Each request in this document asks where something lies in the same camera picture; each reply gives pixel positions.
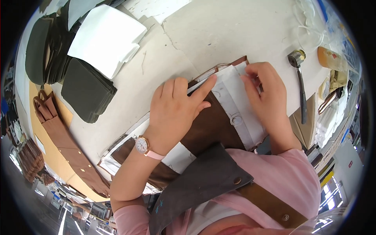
metal hammer head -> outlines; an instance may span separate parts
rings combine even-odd
[[[303,50],[295,50],[288,54],[287,58],[293,67],[298,68],[306,58],[306,55]]]

woman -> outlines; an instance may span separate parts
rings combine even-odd
[[[255,114],[269,133],[273,155],[256,155],[239,149],[226,151],[239,167],[252,175],[254,183],[305,218],[311,218],[318,213],[320,183],[291,129],[286,115],[287,95],[283,81],[267,62],[248,65],[246,73],[248,76],[241,79]],[[262,93],[258,93],[252,80],[259,80]],[[150,234],[150,231],[154,231],[153,216],[164,213],[158,213],[156,205],[149,221],[150,214],[140,195],[160,159],[188,132],[199,112],[211,106],[203,100],[215,82],[216,76],[213,75],[190,97],[186,94],[187,80],[180,77],[168,80],[154,92],[150,124],[141,137],[148,141],[146,149],[150,150],[150,154],[142,154],[145,142],[139,138],[111,184],[111,205],[119,234]],[[171,223],[166,223],[170,223],[165,229],[166,234],[289,234],[292,231],[283,229],[268,214],[235,191],[194,206],[171,219]]]

pink watch strap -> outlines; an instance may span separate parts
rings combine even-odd
[[[158,153],[156,153],[156,152],[153,152],[153,151],[151,151],[151,150],[149,150],[149,151],[146,153],[146,155],[147,155],[148,157],[151,157],[151,158],[154,158],[154,159],[157,159],[157,160],[162,160],[162,159],[164,159],[164,157],[165,157],[165,156],[162,156],[162,155],[160,155],[160,154],[158,154]]]

pink shirt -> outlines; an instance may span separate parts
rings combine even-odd
[[[235,162],[250,173],[254,182],[289,204],[306,218],[318,214],[320,181],[303,151],[291,149],[275,155],[257,155],[240,149],[226,149]],[[263,228],[283,227],[236,191],[212,199],[223,206],[246,214]],[[114,213],[119,235],[150,235],[147,209],[140,205],[126,206]],[[166,228],[167,235],[187,229],[184,213]]]

watch face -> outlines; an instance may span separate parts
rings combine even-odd
[[[144,138],[138,138],[136,141],[136,149],[140,153],[145,153],[147,151],[147,142]]]

